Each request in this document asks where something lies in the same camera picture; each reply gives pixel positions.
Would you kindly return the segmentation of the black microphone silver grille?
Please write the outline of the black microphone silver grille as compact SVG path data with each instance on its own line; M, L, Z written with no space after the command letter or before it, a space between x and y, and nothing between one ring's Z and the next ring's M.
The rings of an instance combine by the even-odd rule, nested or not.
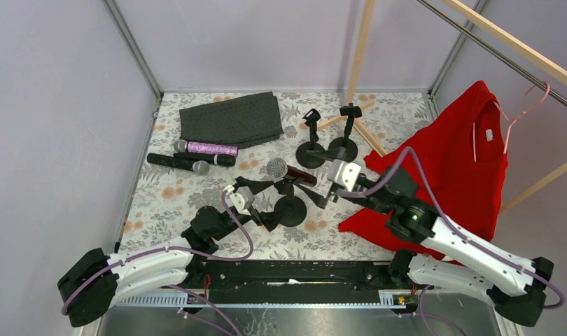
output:
M301 185L314 187L318 179L305 171L288 165L284 159L276 157L271 159L266 165L267 173L276 179L287 179Z

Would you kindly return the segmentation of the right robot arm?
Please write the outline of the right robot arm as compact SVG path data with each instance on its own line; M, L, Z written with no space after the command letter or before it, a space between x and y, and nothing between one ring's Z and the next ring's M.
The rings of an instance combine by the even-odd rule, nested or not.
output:
M368 180L358 164L343 161L341 150L310 150L308 155L332 163L327 179L329 197L341 197L380 214L390 214L385 226L404 242L449 256L443 262L409 249L400 249L388 266L399 286L431 285L476 298L513 323L533 327L544 309L545 289L551 286L554 264L523 258L494 246L448 217L433 198L417 198L419 184L401 166L406 147L377 181Z

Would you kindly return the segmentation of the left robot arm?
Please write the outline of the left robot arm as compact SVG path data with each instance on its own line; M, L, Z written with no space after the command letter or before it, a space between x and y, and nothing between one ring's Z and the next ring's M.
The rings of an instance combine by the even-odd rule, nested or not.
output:
M62 315L75 328L85 326L121 300L182 283L191 273L191 263L217 259L219 240L235 230L247 235L244 224L249 221L264 225L273 219L273 213L258 212L253 201L274 184L239 176L221 194L223 212L213 206L200 208L189 228L169 241L131 253L88 251L57 282Z

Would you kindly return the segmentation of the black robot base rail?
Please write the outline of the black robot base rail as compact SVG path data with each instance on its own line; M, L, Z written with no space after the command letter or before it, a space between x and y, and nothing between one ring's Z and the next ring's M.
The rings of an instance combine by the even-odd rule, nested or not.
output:
M209 260L187 268L178 287L199 290L214 304L375 304L379 294L416 287L391 276L388 262Z

